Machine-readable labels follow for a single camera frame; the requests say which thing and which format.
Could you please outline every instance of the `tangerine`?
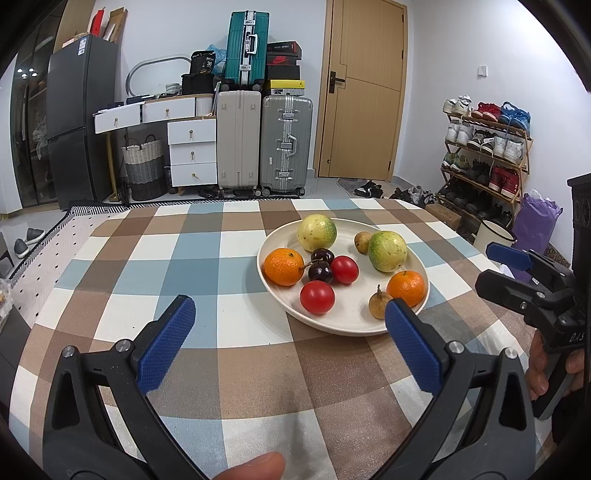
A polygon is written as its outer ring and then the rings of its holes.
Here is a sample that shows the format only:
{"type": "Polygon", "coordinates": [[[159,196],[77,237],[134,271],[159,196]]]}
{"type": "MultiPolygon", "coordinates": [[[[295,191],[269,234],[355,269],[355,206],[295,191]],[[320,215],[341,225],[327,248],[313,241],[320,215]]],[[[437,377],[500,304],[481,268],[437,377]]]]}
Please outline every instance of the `tangerine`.
{"type": "Polygon", "coordinates": [[[425,298],[427,289],[419,273],[404,270],[390,278],[386,292],[394,299],[403,299],[412,308],[425,298]]]}
{"type": "Polygon", "coordinates": [[[267,255],[262,269],[272,282],[291,287],[304,274],[304,259],[291,248],[276,248],[267,255]]]}

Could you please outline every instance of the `dark cherry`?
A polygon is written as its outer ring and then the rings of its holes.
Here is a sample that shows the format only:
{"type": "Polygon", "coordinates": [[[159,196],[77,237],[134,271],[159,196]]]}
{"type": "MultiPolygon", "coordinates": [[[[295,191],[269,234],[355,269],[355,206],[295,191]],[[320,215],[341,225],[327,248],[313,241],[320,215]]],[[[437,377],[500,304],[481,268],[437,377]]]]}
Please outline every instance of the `dark cherry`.
{"type": "Polygon", "coordinates": [[[314,250],[312,252],[312,255],[310,257],[310,260],[313,262],[315,262],[317,260],[322,260],[324,262],[327,262],[329,265],[332,263],[332,261],[334,259],[335,259],[335,254],[332,253],[327,248],[317,248],[316,250],[314,250]]]}
{"type": "Polygon", "coordinates": [[[308,278],[310,280],[320,280],[325,283],[332,282],[333,274],[329,263],[325,261],[317,261],[312,263],[308,270],[308,278]]]}

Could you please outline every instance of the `laundry basket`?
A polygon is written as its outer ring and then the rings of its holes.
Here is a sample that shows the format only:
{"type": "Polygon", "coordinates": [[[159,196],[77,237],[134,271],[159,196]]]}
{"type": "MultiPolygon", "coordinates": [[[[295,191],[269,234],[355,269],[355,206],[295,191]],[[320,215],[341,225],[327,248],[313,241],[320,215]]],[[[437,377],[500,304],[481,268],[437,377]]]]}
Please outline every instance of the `laundry basket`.
{"type": "Polygon", "coordinates": [[[145,143],[126,144],[121,150],[131,187],[131,197],[136,202],[144,202],[164,195],[167,189],[162,140],[156,140],[155,136],[149,135],[145,143]],[[148,142],[149,137],[154,137],[154,141],[148,142]]]}

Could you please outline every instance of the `wooden shoe rack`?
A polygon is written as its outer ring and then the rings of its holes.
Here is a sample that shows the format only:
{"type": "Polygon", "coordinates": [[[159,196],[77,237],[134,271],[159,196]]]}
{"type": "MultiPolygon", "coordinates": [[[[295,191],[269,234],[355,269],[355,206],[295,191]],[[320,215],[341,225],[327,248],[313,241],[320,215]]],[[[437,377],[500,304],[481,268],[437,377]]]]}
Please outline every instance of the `wooden shoe rack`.
{"type": "MultiPolygon", "coordinates": [[[[513,197],[506,197],[501,192],[496,192],[496,191],[492,190],[491,188],[489,188],[488,185],[482,185],[481,183],[471,180],[458,171],[452,170],[450,168],[441,167],[441,173],[443,174],[443,178],[446,181],[445,186],[447,186],[449,184],[449,182],[451,181],[451,179],[453,177],[461,179],[461,180],[465,181],[466,183],[472,185],[473,187],[489,193],[494,199],[498,199],[498,200],[502,200],[504,202],[507,202],[507,204],[509,204],[509,206],[511,208],[511,214],[512,214],[513,220],[515,220],[515,215],[517,214],[517,212],[519,210],[519,205],[521,204],[521,200],[523,199],[524,184],[527,181],[527,177],[530,175],[530,172],[531,172],[531,170],[530,170],[530,152],[531,152],[532,146],[534,144],[534,140],[527,135],[527,131],[522,130],[520,128],[511,127],[509,125],[500,124],[498,122],[492,122],[490,120],[472,118],[471,116],[459,116],[459,115],[452,115],[449,113],[446,113],[446,115],[449,118],[450,122],[452,121],[452,119],[459,119],[462,122],[474,125],[475,127],[480,127],[480,128],[484,128],[484,129],[487,129],[490,131],[499,132],[504,135],[510,135],[512,137],[515,137],[519,140],[524,141],[523,143],[524,143],[525,151],[524,151],[524,155],[521,160],[521,163],[519,163],[518,165],[511,163],[511,162],[505,160],[504,158],[499,158],[494,155],[489,155],[486,152],[481,152],[481,151],[476,150],[474,148],[463,147],[462,145],[458,145],[457,143],[448,142],[447,140],[445,141],[445,146],[447,148],[447,151],[450,154],[451,153],[457,154],[457,153],[459,153],[460,150],[465,150],[468,153],[476,155],[477,160],[481,160],[483,158],[491,159],[492,160],[492,164],[491,164],[492,167],[503,166],[505,168],[510,168],[512,170],[517,171],[519,173],[519,187],[517,189],[517,193],[513,197]]],[[[470,218],[480,222],[480,219],[476,215],[473,215],[470,212],[458,207],[453,202],[448,201],[444,196],[438,194],[437,198],[439,199],[439,202],[441,204],[443,204],[447,207],[450,207],[452,210],[457,211],[462,216],[467,216],[467,217],[470,217],[470,218]]]]}

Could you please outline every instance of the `suitcase handle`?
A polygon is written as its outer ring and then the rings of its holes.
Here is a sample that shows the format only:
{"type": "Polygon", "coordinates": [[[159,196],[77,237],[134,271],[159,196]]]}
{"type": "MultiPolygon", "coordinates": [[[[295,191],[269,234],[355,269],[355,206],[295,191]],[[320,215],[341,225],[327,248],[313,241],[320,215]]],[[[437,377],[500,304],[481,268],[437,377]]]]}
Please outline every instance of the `suitcase handle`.
{"type": "Polygon", "coordinates": [[[288,138],[291,140],[293,146],[291,147],[291,152],[287,154],[287,158],[293,157],[297,152],[297,138],[293,135],[288,135],[288,138]]]}
{"type": "Polygon", "coordinates": [[[256,55],[256,51],[258,49],[258,34],[256,33],[249,33],[246,35],[247,38],[251,37],[255,39],[255,45],[254,48],[252,48],[252,43],[249,43],[249,46],[251,47],[250,50],[246,51],[246,54],[248,55],[256,55]]]}

